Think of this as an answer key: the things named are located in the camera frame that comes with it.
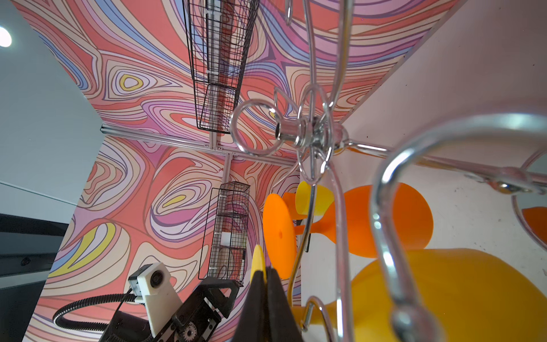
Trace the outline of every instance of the yellow blob pattern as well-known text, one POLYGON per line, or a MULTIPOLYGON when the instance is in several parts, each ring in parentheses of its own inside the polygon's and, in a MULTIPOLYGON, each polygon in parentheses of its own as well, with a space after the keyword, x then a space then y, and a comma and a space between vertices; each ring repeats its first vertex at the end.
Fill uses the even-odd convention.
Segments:
POLYGON ((110 242, 112 242, 112 239, 114 238, 114 234, 116 233, 116 226, 112 223, 107 223, 107 232, 106 235, 102 238, 102 241, 97 245, 91 252, 87 253, 85 257, 80 259, 80 257, 87 251, 88 248, 93 244, 93 241, 95 239, 100 239, 101 237, 97 236, 97 230, 99 227, 95 227, 91 229, 87 234, 85 234, 82 237, 82 242, 80 243, 80 246, 76 250, 76 253, 67 261, 64 263, 63 266, 59 267, 55 271, 51 272, 48 276, 48 278, 57 277, 63 274, 70 273, 72 271, 76 271, 77 269, 80 269, 93 260, 95 260, 98 256, 103 253, 110 242))
POLYGON ((124 90, 124 91, 134 91, 134 90, 137 90, 139 89, 140 87, 142 87, 144 85, 144 82, 142 82, 142 80, 138 77, 135 77, 133 75, 128 75, 128 74, 124 74, 121 78, 120 78, 120 87, 124 90), (132 85, 130 87, 127 87, 125 85, 125 81, 127 81, 128 79, 133 79, 137 82, 137 84, 135 85, 132 85))
POLYGON ((164 203, 161 207, 162 208, 167 208, 172 204, 184 201, 185 198, 186 198, 186 195, 178 195, 177 197, 172 198, 168 202, 164 203))

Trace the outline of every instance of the metal screw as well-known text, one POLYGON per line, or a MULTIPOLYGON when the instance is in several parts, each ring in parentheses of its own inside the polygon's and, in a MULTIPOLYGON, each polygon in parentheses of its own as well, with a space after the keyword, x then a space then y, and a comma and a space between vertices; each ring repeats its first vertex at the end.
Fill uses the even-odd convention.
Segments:
POLYGON ((21 266, 26 266, 31 263, 31 259, 29 257, 24 257, 23 260, 21 260, 21 266))

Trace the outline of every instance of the orange suction cup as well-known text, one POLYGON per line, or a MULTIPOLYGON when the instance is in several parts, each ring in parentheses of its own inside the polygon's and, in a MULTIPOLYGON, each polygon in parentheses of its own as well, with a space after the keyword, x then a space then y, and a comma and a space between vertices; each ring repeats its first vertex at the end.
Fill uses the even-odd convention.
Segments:
POLYGON ((522 209, 522 215, 530 230, 547 244, 547 207, 522 209))
MULTIPOLYGON (((500 259, 455 249, 409 251, 407 260, 424 306, 439 320, 446 341, 546 341, 547 298, 500 259)), ((393 302, 377 261, 353 278, 351 291, 355 340, 398 342, 387 319, 393 302)), ((292 310, 300 322, 304 308, 292 310)), ((336 301, 323 310, 336 326, 336 301)), ((311 324, 322 321, 314 310, 311 324)))
MULTIPOLYGON (((370 230, 369 199, 372 186, 351 189, 346 199, 347 235, 350 253, 376 258, 376 247, 370 230)), ((336 243, 336 218, 334 203, 318 222, 311 225, 312 233, 321 233, 336 243)), ((424 249, 433 235, 433 215, 426 199, 410 185, 401 183, 395 193, 393 221, 399 241, 406 250, 424 249)), ((295 228, 302 234, 304 226, 295 228)))
POLYGON ((296 235, 289 209, 277 194, 266 198, 263 227, 266 250, 272 266, 281 279, 287 279, 296 259, 296 235))

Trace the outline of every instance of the metal rail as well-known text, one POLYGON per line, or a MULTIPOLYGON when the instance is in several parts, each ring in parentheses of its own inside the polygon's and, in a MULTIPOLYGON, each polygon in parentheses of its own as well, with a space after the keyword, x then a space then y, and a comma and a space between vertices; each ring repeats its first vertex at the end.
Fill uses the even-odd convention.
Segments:
POLYGON ((336 209, 336 317, 340 341, 355 341, 351 299, 350 247, 347 241, 346 199, 334 163, 327 166, 336 209))
POLYGON ((145 132, 141 130, 136 130, 132 128, 126 128, 121 126, 115 126, 110 124, 103 124, 101 127, 101 132, 106 135, 111 135, 115 137, 140 140, 146 142, 153 142, 162 145, 176 146, 188 148, 194 151, 205 152, 209 154, 218 154, 226 155, 227 153, 232 153, 234 159, 244 159, 251 161, 259 161, 261 163, 273 164, 279 166, 293 166, 295 160, 288 158, 281 158, 277 156, 252 156, 241 152, 239 149, 219 146, 217 149, 209 149, 208 144, 201 141, 194 140, 185 140, 178 137, 173 137, 164 134, 156 134, 151 132, 145 132))
POLYGON ((209 149, 217 149, 218 133, 209 132, 209 149))
MULTIPOLYGON (((342 145, 344 147, 337 152, 348 148, 380 158, 387 158, 392 152, 387 147, 370 145, 355 140, 347 140, 342 145)), ((547 175, 524 171, 517 167, 498 167, 427 155, 418 158, 415 164, 463 173, 476 181, 488 183, 495 190, 506 194, 512 194, 515 191, 545 194, 546 190, 544 188, 547 188, 547 175), (518 188, 505 185, 509 183, 518 188)))
POLYGON ((232 158, 234 157, 233 153, 226 153, 224 157, 224 168, 222 169, 222 183, 226 184, 230 181, 230 169, 232 167, 232 158))

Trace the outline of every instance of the camera lens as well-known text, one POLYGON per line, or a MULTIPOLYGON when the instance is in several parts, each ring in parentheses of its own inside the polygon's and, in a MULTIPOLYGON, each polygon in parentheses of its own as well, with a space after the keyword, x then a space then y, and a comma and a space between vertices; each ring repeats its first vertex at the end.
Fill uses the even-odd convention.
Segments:
POLYGON ((161 271, 155 271, 150 277, 150 285, 154 288, 161 285, 161 282, 164 280, 164 274, 161 271))

